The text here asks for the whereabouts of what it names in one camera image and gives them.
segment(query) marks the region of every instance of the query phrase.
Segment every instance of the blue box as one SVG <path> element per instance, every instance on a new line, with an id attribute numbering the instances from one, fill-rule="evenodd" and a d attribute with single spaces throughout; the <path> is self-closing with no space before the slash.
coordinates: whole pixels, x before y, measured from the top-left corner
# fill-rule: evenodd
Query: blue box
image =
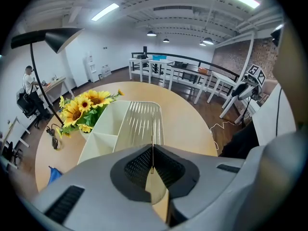
<path id="1" fill-rule="evenodd" d="M 166 59 L 167 56 L 161 56 L 161 55 L 153 55 L 152 59 L 155 61 L 160 61 L 160 59 Z"/>

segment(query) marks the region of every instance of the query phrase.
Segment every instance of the round wooden table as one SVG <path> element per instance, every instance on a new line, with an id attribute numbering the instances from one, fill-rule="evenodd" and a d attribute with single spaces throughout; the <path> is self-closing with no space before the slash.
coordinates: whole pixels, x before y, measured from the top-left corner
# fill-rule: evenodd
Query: round wooden table
<path id="1" fill-rule="evenodd" d="M 213 137 L 203 118 L 185 99 L 176 93 L 157 85 L 142 82 L 116 82 L 102 85 L 93 90 L 110 91 L 116 93 L 121 89 L 125 95 L 119 100 L 127 101 L 152 101 L 160 105 L 163 117 L 165 145 L 188 152 L 217 156 Z M 54 116 L 48 126 L 60 122 Z M 51 136 L 43 132 L 36 154 L 35 177 L 38 191 L 48 184 L 50 169 L 55 167 L 66 173 L 77 165 L 85 139 L 80 132 L 72 133 L 72 138 L 56 133 L 56 138 L 61 144 L 58 150 L 51 146 Z"/>

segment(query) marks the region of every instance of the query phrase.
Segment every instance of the black chair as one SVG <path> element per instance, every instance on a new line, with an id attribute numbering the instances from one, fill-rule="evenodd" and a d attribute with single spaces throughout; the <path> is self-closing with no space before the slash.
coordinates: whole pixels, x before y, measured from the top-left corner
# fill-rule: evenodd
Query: black chair
<path id="1" fill-rule="evenodd" d="M 34 105 L 34 103 L 31 102 L 30 100 L 26 100 L 25 98 L 23 98 L 23 95 L 24 95 L 24 90 L 20 89 L 16 95 L 17 105 L 23 111 L 23 113 L 25 114 L 27 118 L 30 118 L 33 115 L 37 117 L 34 123 L 34 127 L 39 129 L 38 124 L 39 124 L 39 121 L 42 119 L 41 115 L 38 115 L 38 109 Z"/>
<path id="2" fill-rule="evenodd" d="M 16 159 L 20 158 L 21 159 L 21 154 L 19 152 L 22 152 L 22 150 L 17 149 L 17 151 L 15 151 L 13 149 L 13 142 L 9 143 L 9 147 L 4 147 L 3 152 L 2 152 L 2 156 L 10 161 L 12 158 L 14 158 L 14 164 L 17 166 L 16 164 Z"/>

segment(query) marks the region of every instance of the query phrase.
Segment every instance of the blue object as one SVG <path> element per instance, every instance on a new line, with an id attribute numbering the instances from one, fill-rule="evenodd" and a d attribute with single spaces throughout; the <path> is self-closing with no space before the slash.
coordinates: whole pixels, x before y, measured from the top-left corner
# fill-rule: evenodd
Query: blue object
<path id="1" fill-rule="evenodd" d="M 155 60 L 155 61 L 160 61 L 160 59 L 166 59 L 167 56 L 153 55 L 152 58 L 153 58 L 153 60 Z"/>
<path id="2" fill-rule="evenodd" d="M 62 176 L 62 173 L 55 167 L 48 166 L 51 170 L 48 185 Z"/>

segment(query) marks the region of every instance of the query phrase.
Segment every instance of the orange object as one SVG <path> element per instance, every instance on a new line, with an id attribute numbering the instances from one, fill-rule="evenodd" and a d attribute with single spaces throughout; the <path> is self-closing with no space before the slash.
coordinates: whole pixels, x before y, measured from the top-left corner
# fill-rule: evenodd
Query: orange object
<path id="1" fill-rule="evenodd" d="M 198 67 L 198 72 L 200 72 L 202 74 L 207 74 L 208 70 L 206 68 L 203 68 L 203 67 Z"/>

